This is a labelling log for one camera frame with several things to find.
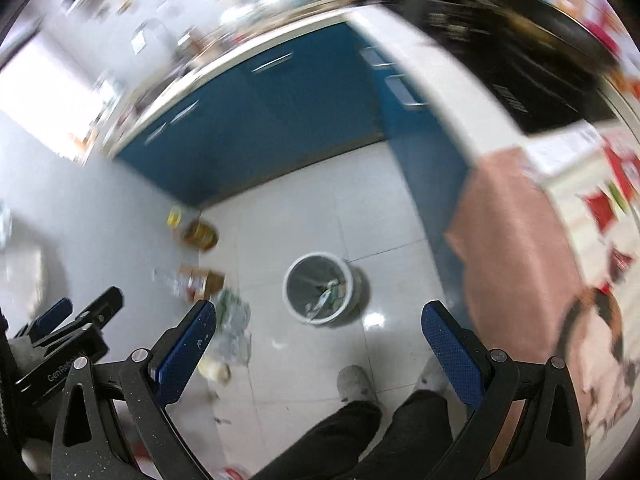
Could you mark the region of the pale cabbage piece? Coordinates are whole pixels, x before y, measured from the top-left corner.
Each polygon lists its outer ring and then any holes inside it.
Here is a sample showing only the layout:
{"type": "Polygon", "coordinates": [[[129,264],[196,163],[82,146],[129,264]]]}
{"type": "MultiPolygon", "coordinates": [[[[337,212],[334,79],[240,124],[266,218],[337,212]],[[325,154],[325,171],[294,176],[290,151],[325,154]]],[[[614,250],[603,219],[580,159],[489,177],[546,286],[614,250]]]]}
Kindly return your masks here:
{"type": "Polygon", "coordinates": [[[198,362],[198,372],[208,382],[227,385],[231,379],[231,370],[227,363],[218,361],[211,356],[203,356],[198,362]]]}

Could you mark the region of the left grey slipper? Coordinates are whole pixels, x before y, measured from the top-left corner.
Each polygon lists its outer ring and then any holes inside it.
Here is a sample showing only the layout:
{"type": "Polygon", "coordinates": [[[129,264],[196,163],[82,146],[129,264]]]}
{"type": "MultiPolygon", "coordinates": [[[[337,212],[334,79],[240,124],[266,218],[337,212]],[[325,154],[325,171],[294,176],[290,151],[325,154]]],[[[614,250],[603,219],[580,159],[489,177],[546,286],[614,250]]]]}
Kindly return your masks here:
{"type": "Polygon", "coordinates": [[[362,367],[349,365],[342,368],[336,378],[336,388],[341,401],[378,403],[378,397],[369,377],[362,367]]]}

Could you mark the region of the left black trouser leg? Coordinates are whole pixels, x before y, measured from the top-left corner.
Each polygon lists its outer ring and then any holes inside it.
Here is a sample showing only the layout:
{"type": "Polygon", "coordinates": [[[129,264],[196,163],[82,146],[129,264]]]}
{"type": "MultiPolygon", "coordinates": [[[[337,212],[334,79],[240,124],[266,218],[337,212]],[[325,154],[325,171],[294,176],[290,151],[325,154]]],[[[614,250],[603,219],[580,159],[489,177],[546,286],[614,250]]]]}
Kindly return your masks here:
{"type": "Polygon", "coordinates": [[[318,422],[253,479],[335,479],[359,463],[378,433],[381,409],[354,401],[318,422]]]}

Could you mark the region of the grey slipper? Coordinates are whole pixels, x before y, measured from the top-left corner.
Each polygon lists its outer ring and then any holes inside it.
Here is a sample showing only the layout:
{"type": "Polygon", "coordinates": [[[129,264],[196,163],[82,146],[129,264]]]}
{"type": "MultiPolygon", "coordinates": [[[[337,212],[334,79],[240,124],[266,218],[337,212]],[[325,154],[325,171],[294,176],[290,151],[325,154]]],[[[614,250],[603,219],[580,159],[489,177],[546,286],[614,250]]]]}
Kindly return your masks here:
{"type": "Polygon", "coordinates": [[[436,356],[431,356],[414,385],[413,391],[431,391],[444,394],[450,385],[449,379],[436,356]]]}
{"type": "Polygon", "coordinates": [[[362,367],[349,365],[342,368],[336,378],[336,388],[341,401],[378,403],[378,397],[369,377],[362,367]]]}

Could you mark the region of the black trouser leg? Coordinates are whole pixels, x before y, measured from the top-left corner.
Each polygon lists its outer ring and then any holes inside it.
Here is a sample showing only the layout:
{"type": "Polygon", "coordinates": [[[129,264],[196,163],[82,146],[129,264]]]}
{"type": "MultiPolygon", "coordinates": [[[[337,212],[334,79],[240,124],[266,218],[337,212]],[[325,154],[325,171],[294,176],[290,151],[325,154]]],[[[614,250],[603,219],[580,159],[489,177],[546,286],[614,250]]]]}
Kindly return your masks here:
{"type": "Polygon", "coordinates": [[[381,409],[354,401],[318,422],[253,479],[335,479],[359,463],[378,433],[381,409]]]}
{"type": "Polygon", "coordinates": [[[342,479],[426,479],[453,440],[447,400],[416,390],[395,411],[378,445],[342,479]]]}

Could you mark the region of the pink cloth towel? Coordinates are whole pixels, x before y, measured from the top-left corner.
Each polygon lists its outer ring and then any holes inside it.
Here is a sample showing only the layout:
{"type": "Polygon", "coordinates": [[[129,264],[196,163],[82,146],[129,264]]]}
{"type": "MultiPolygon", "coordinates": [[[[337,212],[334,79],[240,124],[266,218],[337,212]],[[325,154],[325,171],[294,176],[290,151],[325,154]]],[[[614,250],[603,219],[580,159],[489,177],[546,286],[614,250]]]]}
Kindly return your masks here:
{"type": "Polygon", "coordinates": [[[481,157],[446,239],[463,263],[476,336],[515,361],[544,363],[582,280],[564,228],[525,165],[519,148],[481,157]]]}

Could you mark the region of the black stove cooktop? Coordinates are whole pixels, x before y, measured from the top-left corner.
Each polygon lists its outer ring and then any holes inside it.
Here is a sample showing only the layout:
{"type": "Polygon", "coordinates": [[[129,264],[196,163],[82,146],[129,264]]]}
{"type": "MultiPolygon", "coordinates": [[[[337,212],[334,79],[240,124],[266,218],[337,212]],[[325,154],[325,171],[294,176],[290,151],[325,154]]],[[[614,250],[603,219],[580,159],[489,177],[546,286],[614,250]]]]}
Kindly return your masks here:
{"type": "Polygon", "coordinates": [[[584,26],[539,0],[390,0],[533,136],[615,113],[599,89],[617,64],[584,26]]]}

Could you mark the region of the white round trash bin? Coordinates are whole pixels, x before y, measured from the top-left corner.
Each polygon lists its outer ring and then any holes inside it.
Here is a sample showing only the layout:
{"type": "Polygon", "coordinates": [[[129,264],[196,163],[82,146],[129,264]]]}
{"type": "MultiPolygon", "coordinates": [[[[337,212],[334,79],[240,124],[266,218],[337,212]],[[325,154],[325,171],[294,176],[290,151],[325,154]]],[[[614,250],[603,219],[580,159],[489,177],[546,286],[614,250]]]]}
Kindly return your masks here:
{"type": "Polygon", "coordinates": [[[297,322],[314,326],[341,323],[356,310],[362,293],[360,272],[330,252],[310,252],[288,268],[282,298],[297,322]]]}

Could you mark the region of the clear crumpled plastic bag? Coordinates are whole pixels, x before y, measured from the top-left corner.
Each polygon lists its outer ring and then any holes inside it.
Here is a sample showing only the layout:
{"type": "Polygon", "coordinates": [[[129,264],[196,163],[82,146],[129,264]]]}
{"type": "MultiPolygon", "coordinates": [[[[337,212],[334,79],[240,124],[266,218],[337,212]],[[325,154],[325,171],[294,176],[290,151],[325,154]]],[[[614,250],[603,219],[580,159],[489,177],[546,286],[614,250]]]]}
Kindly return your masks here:
{"type": "Polygon", "coordinates": [[[160,284],[164,289],[168,290],[172,296],[186,300],[188,298],[188,281],[175,272],[165,272],[154,268],[152,270],[152,281],[160,284]]]}

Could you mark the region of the right black trouser leg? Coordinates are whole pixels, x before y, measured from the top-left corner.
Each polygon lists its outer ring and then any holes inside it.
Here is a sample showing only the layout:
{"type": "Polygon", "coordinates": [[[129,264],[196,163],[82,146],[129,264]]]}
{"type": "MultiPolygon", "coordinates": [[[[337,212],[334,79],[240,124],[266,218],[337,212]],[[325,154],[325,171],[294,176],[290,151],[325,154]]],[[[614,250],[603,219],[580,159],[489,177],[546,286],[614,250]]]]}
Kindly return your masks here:
{"type": "Polygon", "coordinates": [[[342,479],[426,479],[453,440],[447,400],[416,390],[395,411],[378,445],[342,479]]]}

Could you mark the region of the clear bag with greens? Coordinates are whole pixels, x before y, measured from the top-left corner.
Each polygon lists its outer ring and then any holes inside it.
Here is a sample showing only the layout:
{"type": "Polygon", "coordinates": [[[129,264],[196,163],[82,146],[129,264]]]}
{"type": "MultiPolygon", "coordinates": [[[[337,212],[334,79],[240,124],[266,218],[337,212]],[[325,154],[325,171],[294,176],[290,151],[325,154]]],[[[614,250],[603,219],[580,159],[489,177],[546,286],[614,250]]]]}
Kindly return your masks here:
{"type": "Polygon", "coordinates": [[[224,288],[216,297],[216,332],[212,351],[224,362],[247,366],[252,357],[250,305],[234,290],[224,288]]]}

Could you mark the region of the yellow cooking oil bottle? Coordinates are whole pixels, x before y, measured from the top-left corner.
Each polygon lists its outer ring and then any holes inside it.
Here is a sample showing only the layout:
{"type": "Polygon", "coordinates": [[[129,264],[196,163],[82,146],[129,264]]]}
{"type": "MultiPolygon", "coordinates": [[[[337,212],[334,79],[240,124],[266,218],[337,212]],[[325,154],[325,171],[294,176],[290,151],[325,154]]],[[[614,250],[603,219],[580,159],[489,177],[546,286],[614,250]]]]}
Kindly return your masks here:
{"type": "Polygon", "coordinates": [[[200,217],[184,221],[182,210],[177,206],[170,208],[166,223],[177,242],[198,252],[208,252],[218,244],[219,236],[214,226],[200,217]]]}

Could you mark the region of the brown cardboard box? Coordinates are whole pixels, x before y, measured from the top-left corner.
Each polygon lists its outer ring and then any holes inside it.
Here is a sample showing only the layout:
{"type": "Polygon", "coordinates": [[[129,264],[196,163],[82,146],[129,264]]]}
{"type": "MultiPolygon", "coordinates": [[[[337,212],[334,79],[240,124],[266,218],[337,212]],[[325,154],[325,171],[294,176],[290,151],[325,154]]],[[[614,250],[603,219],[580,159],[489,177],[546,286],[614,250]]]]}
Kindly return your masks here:
{"type": "Polygon", "coordinates": [[[191,302],[216,296],[226,279],[221,272],[196,266],[179,266],[177,276],[184,298],[191,302]]]}

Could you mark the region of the blue kitchen cabinets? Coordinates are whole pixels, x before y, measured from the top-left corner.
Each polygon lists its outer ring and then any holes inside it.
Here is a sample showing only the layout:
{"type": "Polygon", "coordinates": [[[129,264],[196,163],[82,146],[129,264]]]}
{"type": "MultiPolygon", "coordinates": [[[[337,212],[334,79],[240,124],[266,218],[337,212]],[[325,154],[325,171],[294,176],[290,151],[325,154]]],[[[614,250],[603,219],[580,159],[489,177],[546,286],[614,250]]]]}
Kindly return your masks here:
{"type": "Polygon", "coordinates": [[[145,126],[118,159],[161,190],[203,207],[384,140],[434,252],[446,306],[468,322],[460,259],[446,244],[468,164],[398,68],[344,23],[285,41],[224,70],[145,126]]]}

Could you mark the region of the right grey slipper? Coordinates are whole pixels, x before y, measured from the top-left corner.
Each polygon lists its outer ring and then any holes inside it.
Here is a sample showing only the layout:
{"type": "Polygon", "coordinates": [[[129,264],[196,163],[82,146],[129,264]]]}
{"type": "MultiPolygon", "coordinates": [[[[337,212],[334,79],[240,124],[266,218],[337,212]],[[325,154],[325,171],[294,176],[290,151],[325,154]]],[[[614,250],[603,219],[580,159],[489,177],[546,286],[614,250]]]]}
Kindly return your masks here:
{"type": "Polygon", "coordinates": [[[414,385],[413,391],[431,391],[444,394],[450,385],[449,379],[436,356],[431,356],[414,385]]]}

